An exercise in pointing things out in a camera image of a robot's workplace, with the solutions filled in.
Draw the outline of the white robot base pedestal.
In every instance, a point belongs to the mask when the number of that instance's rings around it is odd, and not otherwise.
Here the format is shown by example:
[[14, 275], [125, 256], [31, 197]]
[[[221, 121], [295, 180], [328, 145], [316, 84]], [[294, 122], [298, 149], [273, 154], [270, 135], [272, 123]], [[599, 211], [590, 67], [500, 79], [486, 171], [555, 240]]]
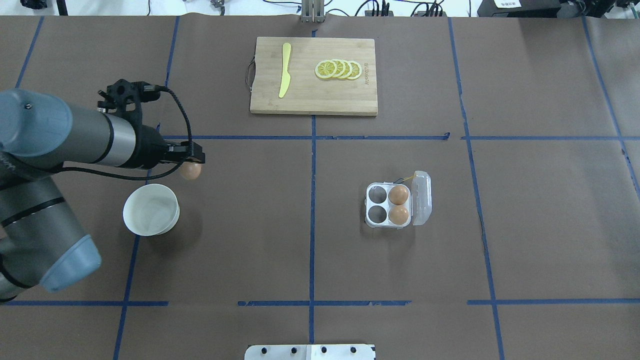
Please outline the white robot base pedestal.
[[373, 344], [263, 344], [251, 345], [245, 360], [375, 360]]

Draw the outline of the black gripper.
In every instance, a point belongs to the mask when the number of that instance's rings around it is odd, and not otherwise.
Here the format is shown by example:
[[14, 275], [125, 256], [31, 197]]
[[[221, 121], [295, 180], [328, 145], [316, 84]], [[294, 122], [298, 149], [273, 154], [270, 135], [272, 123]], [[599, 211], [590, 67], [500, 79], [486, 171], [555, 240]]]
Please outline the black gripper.
[[155, 128], [142, 125], [136, 133], [135, 148], [131, 155], [131, 169], [149, 170], [163, 161], [167, 151], [170, 164], [205, 164], [206, 154], [197, 142], [166, 142]]

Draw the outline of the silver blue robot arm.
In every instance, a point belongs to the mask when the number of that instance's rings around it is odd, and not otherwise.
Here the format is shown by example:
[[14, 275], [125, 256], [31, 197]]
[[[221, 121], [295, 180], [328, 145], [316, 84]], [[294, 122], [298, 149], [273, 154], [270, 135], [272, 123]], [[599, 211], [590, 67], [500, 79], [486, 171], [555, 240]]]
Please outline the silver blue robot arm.
[[[142, 104], [169, 94], [185, 119], [180, 143], [163, 139], [143, 123]], [[99, 91], [97, 110], [27, 89], [1, 92], [1, 303], [41, 286], [55, 293], [94, 273], [102, 257], [91, 235], [53, 180], [55, 174], [85, 173], [124, 179], [121, 174], [66, 166], [67, 162], [150, 170], [204, 164], [178, 96], [166, 86], [118, 80]]]

